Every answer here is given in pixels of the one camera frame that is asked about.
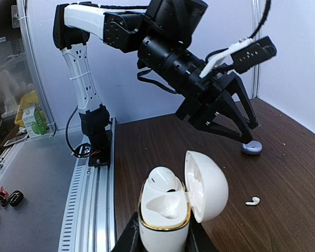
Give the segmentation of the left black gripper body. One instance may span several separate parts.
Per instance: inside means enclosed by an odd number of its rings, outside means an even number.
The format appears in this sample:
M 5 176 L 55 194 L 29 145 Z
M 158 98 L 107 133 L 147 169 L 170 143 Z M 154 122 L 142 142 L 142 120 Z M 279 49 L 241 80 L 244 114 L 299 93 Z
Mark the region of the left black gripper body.
M 222 129 L 214 122 L 217 114 L 235 120 L 234 102 L 224 80 L 228 68 L 213 67 L 202 74 L 208 61 L 188 50 L 207 7 L 204 1 L 150 1 L 140 27 L 145 37 L 138 49 L 138 79 L 182 95 L 185 99 L 176 111 L 180 120 L 189 116 L 197 129 Z

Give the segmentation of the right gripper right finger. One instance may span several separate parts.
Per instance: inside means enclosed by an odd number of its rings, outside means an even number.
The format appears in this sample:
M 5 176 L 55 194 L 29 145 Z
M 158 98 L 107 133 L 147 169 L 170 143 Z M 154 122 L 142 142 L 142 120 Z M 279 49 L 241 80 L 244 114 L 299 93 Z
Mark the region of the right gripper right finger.
M 188 250 L 196 252 L 219 252 L 210 240 L 203 226 L 190 223 L 188 232 Z

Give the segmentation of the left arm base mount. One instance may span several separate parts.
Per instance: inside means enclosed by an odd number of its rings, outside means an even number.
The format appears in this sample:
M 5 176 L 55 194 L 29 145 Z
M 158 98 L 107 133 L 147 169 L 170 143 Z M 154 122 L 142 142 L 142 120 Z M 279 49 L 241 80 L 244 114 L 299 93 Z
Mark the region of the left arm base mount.
M 111 129 L 110 119 L 104 120 L 103 123 L 94 123 L 88 130 L 88 138 L 91 144 L 92 153 L 89 156 L 89 166 L 99 167 L 110 163 L 111 155 Z

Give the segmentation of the purple earbud charging case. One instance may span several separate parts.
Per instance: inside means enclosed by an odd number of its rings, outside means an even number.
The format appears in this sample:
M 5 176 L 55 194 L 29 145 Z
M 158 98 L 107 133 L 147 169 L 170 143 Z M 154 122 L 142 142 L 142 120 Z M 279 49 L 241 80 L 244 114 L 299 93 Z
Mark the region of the purple earbud charging case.
M 263 150 L 263 145 L 259 141 L 250 141 L 247 144 L 242 144 L 241 150 L 247 155 L 259 155 Z

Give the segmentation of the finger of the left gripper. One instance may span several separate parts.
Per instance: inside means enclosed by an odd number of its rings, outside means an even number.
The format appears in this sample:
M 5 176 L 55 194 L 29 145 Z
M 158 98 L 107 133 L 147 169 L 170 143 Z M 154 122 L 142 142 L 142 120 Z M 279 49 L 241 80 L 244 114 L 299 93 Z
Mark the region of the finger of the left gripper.
M 230 93 L 224 91 L 201 110 L 199 129 L 240 143 L 249 143 L 253 140 L 253 135 L 247 119 L 242 103 L 239 107 Z
M 258 120 L 255 115 L 254 109 L 250 103 L 250 99 L 244 87 L 241 78 L 238 75 L 234 75 L 234 93 L 239 97 L 243 108 L 248 116 L 247 124 L 251 130 L 258 127 Z

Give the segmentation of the white earbud charging case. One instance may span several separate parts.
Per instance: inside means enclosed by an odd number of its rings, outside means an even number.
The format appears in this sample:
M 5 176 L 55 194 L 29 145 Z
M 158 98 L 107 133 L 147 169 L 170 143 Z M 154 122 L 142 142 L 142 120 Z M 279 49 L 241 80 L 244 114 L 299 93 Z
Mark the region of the white earbud charging case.
M 140 238 L 147 251 L 184 251 L 191 217 L 201 224 L 217 217 L 228 201 L 223 171 L 207 155 L 188 150 L 184 178 L 174 192 L 161 192 L 144 182 L 139 204 Z

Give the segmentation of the white earbud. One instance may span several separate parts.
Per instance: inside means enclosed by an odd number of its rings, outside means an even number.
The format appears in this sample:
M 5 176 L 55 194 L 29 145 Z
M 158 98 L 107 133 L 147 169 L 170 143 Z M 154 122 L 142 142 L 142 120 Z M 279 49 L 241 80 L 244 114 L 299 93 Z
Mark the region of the white earbud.
M 247 206 L 256 206 L 260 203 L 260 198 L 257 196 L 253 196 L 251 201 L 245 202 L 245 205 Z
M 161 192 L 174 192 L 179 189 L 179 179 L 167 167 L 155 167 L 149 174 L 148 184 Z

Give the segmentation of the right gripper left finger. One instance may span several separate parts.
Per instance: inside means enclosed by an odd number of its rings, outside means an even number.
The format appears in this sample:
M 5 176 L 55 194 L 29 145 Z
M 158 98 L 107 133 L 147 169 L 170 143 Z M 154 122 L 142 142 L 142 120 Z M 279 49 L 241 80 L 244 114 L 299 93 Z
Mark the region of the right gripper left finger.
M 140 240 L 139 217 L 134 212 L 111 252 L 140 252 L 143 245 Z

